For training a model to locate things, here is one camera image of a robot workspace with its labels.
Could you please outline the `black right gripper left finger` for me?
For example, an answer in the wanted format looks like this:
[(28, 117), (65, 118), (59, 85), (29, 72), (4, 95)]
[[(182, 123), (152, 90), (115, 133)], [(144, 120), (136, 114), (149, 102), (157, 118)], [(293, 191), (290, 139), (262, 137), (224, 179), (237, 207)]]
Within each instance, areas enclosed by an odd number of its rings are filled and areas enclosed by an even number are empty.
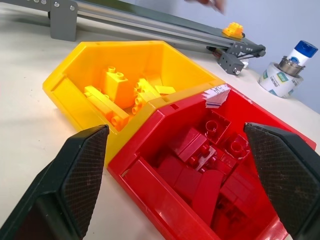
[(101, 188), (106, 124), (69, 137), (0, 228), (0, 240), (83, 240)]

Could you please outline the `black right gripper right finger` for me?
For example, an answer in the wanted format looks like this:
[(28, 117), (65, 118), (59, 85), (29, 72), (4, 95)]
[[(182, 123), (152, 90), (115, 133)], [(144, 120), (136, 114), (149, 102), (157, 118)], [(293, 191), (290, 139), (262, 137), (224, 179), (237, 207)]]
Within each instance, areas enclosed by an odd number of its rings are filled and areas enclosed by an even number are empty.
[(256, 170), (280, 222), (293, 240), (320, 240), (320, 155), (299, 135), (245, 123)]

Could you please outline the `grey conveyor belt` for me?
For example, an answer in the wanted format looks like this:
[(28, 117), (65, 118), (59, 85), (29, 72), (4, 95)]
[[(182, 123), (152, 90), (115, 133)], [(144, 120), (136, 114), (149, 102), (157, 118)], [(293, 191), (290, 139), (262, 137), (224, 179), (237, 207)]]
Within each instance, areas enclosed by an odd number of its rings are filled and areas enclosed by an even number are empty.
[[(151, 10), (120, 0), (73, 0), (78, 5), (77, 19), (84, 18), (111, 26), (151, 35), (186, 49), (205, 47), (212, 54), (236, 56), (240, 61), (266, 54), (262, 44), (244, 36), (228, 37), (222, 29), (210, 27), (171, 14)], [(50, 20), (52, 0), (0, 0), (0, 3), (46, 12)]]

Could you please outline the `person's bare hand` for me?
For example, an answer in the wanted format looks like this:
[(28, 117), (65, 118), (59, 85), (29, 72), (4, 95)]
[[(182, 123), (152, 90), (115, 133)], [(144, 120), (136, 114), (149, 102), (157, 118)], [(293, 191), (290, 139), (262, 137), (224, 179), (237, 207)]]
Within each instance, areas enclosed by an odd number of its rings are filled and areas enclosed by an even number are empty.
[(214, 9), (215, 11), (224, 14), (226, 0), (185, 0), (188, 3), (199, 3), (203, 6)]

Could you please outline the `large red rectangular brick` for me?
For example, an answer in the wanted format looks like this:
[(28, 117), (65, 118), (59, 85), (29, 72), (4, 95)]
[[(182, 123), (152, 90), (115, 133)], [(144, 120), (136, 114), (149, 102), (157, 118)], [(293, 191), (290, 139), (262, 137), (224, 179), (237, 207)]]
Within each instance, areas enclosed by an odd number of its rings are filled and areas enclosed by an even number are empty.
[(220, 189), (220, 193), (247, 216), (253, 212), (260, 194), (255, 180), (241, 172), (233, 172)]

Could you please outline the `red brick with studs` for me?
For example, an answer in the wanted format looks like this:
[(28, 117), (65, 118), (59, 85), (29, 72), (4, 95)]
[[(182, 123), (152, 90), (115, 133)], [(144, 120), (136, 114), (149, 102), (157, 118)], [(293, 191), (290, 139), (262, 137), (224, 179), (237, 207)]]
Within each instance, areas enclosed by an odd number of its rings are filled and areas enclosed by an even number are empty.
[(217, 155), (217, 151), (215, 148), (209, 145), (204, 145), (201, 147), (201, 151), (197, 156), (197, 163), (192, 168), (197, 172), (203, 173), (208, 170), (209, 162)]

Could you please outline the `red plastic sorting bin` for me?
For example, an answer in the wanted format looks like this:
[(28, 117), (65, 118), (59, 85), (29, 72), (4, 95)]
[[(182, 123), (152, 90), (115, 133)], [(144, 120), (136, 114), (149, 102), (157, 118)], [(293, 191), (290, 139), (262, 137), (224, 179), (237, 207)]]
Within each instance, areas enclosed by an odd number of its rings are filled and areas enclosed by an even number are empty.
[[(248, 122), (289, 132), (294, 129), (233, 88), (219, 108), (206, 108), (203, 92), (156, 109), (114, 156), (108, 171), (167, 240), (284, 240), (287, 231), (259, 181), (251, 148), (245, 159), (237, 160), (225, 151), (223, 143), (232, 134), (248, 141), (244, 133)], [(245, 215), (219, 190), (211, 225), (195, 213), (192, 201), (185, 201), (174, 190), (175, 183), (168, 184), (156, 171), (169, 155), (181, 160), (178, 153), (183, 137), (190, 128), (203, 134), (200, 123), (209, 109), (231, 122), (218, 145), (208, 140), (209, 146), (217, 151), (208, 170), (224, 174), (220, 190), (229, 176), (238, 172), (254, 179), (259, 191), (253, 212)], [(184, 168), (193, 169), (198, 162), (196, 158), (197, 155), (186, 162), (181, 160)]]

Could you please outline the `white printed tape roll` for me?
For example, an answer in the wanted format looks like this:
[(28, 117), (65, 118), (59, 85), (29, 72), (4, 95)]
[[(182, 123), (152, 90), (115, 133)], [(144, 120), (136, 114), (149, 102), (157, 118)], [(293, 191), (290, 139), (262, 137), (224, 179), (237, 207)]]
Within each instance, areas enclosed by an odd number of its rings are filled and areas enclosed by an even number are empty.
[(257, 82), (267, 92), (287, 99), (303, 81), (300, 75), (291, 76), (280, 70), (277, 63), (271, 62)]

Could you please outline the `dark red rectangular brick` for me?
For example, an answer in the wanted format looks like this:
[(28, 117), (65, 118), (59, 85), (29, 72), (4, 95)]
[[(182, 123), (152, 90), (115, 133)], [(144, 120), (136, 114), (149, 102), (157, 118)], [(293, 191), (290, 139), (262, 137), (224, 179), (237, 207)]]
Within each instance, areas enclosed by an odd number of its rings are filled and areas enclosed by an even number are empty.
[(191, 157), (198, 155), (206, 156), (209, 153), (210, 145), (208, 139), (193, 127), (188, 130), (182, 140), (178, 157), (184, 162)]

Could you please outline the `white paper label sticker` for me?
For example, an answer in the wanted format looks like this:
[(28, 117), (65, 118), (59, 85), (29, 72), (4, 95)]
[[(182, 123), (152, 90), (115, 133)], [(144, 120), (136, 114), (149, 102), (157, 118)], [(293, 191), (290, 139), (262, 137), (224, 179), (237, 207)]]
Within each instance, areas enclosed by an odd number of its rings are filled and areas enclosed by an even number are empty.
[(218, 109), (227, 100), (230, 90), (231, 88), (227, 84), (205, 90), (202, 93), (205, 107), (208, 109)]

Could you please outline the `large orange-yellow sloped brick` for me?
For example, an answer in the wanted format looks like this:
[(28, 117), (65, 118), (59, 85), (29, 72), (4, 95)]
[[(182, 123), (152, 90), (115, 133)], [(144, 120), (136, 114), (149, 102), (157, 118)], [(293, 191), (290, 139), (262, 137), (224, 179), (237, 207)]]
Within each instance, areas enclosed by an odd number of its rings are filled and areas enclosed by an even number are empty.
[(122, 72), (114, 66), (109, 66), (105, 72), (102, 90), (109, 99), (122, 109), (134, 104), (134, 87)]

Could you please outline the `round metal cup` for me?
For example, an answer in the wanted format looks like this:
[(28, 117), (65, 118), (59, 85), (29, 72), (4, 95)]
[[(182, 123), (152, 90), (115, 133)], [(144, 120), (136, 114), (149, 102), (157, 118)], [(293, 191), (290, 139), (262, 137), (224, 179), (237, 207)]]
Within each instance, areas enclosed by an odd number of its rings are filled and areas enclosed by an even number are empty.
[(287, 56), (283, 56), (280, 63), (278, 64), (278, 68), (293, 77), (296, 77), (300, 74), (302, 70), (304, 70), (305, 66), (300, 66), (297, 63), (292, 62), (287, 59)]

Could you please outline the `yellow brick with side studs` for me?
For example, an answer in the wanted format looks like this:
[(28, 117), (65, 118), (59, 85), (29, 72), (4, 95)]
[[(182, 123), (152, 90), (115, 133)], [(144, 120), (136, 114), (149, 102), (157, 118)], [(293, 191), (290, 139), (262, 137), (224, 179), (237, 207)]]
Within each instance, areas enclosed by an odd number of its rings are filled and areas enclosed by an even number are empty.
[(140, 78), (136, 83), (134, 94), (134, 107), (131, 110), (133, 115), (136, 115), (147, 102), (161, 97), (158, 91), (145, 78)]

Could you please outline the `white bottle with blue cap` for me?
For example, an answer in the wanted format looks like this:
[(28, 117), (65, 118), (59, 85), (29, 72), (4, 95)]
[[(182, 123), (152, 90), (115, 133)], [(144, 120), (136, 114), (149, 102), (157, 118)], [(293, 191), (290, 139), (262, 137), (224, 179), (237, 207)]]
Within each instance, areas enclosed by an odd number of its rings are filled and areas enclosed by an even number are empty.
[(300, 40), (286, 58), (294, 64), (304, 67), (308, 60), (311, 59), (317, 51), (318, 48), (313, 44), (305, 40)]

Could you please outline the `yellow toy brick with studs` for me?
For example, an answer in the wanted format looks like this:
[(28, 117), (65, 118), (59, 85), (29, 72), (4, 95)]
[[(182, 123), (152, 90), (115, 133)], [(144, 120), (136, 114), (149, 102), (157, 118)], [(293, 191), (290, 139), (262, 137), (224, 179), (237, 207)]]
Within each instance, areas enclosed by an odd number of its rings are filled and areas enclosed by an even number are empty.
[(239, 23), (232, 22), (222, 30), (222, 33), (231, 38), (242, 39), (245, 37), (244, 27)]

